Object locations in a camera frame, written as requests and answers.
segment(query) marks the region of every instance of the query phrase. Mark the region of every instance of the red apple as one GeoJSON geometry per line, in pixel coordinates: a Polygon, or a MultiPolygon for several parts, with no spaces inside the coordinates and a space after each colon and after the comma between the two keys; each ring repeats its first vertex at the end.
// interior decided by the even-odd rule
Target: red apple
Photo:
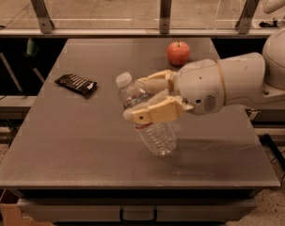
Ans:
{"type": "Polygon", "coordinates": [[[167,48],[167,58],[174,66],[184,65],[190,56],[190,48],[184,41],[174,41],[167,48]]]}

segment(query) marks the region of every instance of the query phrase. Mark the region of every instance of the plastic bottle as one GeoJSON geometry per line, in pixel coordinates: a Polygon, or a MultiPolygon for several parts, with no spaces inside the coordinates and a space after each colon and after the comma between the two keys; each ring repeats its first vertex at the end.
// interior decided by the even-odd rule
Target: plastic bottle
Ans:
{"type": "MultiPolygon", "coordinates": [[[[116,79],[116,83],[119,87],[119,99],[124,109],[145,103],[153,96],[153,94],[145,88],[143,83],[134,81],[129,73],[119,75],[116,79]]],[[[134,123],[134,128],[146,146],[155,155],[168,155],[177,146],[177,139],[169,122],[150,124],[134,123]]]]}

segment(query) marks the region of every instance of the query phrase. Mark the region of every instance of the black metal leg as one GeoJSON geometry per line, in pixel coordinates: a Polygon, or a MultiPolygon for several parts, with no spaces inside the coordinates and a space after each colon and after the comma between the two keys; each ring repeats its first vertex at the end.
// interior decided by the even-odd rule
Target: black metal leg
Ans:
{"type": "Polygon", "coordinates": [[[285,158],[281,154],[280,150],[278,149],[278,147],[275,144],[275,142],[271,139],[271,137],[268,134],[264,135],[262,137],[262,139],[261,139],[261,143],[262,144],[266,144],[266,145],[268,145],[271,148],[271,150],[273,151],[273,153],[276,156],[277,160],[279,161],[281,167],[285,170],[285,158]]]}

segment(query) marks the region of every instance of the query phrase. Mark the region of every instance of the concrete floor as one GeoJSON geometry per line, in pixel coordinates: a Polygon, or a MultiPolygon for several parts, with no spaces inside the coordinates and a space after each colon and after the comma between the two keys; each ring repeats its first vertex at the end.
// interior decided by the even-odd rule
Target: concrete floor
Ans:
{"type": "MultiPolygon", "coordinates": [[[[160,0],[45,0],[50,17],[57,28],[157,28],[160,0]]],[[[261,0],[254,16],[254,27],[261,21],[281,20],[285,7],[264,14],[261,0]]],[[[245,0],[173,0],[172,28],[233,28],[239,19],[245,0]]],[[[38,28],[29,0],[0,0],[0,24],[9,28],[38,28]]],[[[0,145],[0,163],[8,145],[0,145]]],[[[264,147],[270,160],[274,156],[264,147]]],[[[284,172],[277,162],[271,162],[281,180],[284,172]]],[[[285,226],[285,177],[278,191],[264,190],[256,196],[258,207],[229,226],[285,226]]]]}

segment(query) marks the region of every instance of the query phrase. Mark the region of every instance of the gray tabletop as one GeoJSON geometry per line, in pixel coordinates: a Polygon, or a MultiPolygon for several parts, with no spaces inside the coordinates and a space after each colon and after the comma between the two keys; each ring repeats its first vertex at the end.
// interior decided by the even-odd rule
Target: gray tabletop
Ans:
{"type": "MultiPolygon", "coordinates": [[[[121,115],[115,78],[164,69],[173,39],[69,40],[0,166],[0,188],[265,188],[279,186],[241,105],[172,122],[178,148],[152,155],[121,115]],[[98,83],[88,99],[54,81],[98,83]]],[[[190,60],[218,58],[209,39],[186,39],[190,60]]]]}

